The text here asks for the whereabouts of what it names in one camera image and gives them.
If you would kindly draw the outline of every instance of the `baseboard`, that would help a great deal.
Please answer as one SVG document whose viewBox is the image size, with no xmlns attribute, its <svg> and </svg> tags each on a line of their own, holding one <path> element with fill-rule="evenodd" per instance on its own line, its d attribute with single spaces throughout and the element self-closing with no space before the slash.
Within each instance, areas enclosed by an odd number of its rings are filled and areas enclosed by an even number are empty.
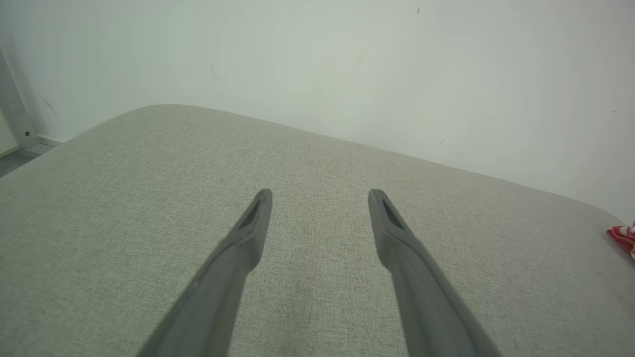
<svg viewBox="0 0 635 357">
<path fill-rule="evenodd" d="M 9 149 L 9 150 L 7 150 L 7 151 L 0 152 L 0 158 L 3 158 L 3 157 L 5 157 L 5 156 L 7 156 L 8 154 L 11 154 L 13 151 L 17 151 L 17 150 L 19 150 L 19 149 L 20 149 L 20 147 L 19 147 L 19 146 L 16 146 L 16 147 L 12 147 L 11 149 Z"/>
<path fill-rule="evenodd" d="M 40 144 L 48 145 L 48 146 L 58 146 L 66 140 L 60 138 L 50 137 L 48 135 L 37 134 L 37 137 L 40 140 Z"/>
</svg>

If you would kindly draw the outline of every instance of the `gray fabric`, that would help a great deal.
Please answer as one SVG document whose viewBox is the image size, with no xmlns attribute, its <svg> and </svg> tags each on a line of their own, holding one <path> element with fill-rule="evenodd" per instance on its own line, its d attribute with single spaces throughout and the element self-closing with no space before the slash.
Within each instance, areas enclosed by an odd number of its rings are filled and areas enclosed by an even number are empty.
<svg viewBox="0 0 635 357">
<path fill-rule="evenodd" d="M 635 351 L 635 264 L 591 205 L 243 116 L 123 114 L 0 179 L 0 355 L 133 356 L 262 188 L 232 356 L 405 356 L 383 189 L 507 356 Z"/>
</svg>

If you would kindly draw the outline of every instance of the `floor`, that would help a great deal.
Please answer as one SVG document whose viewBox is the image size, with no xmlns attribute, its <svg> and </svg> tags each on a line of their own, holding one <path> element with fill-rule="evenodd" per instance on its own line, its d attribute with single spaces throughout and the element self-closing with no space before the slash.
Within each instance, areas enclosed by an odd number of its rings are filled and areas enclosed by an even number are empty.
<svg viewBox="0 0 635 357">
<path fill-rule="evenodd" d="M 0 177 L 5 176 L 7 173 L 17 169 L 18 167 L 28 163 L 34 158 L 29 156 L 23 156 L 20 151 L 14 151 L 7 156 L 0 158 Z"/>
</svg>

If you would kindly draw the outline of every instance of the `towel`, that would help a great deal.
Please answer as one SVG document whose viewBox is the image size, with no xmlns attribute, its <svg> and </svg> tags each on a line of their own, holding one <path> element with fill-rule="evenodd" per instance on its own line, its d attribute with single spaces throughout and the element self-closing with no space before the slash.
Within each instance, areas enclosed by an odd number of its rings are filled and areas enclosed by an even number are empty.
<svg viewBox="0 0 635 357">
<path fill-rule="evenodd" d="M 635 259 L 635 222 L 630 227 L 614 226 L 606 233 Z"/>
</svg>

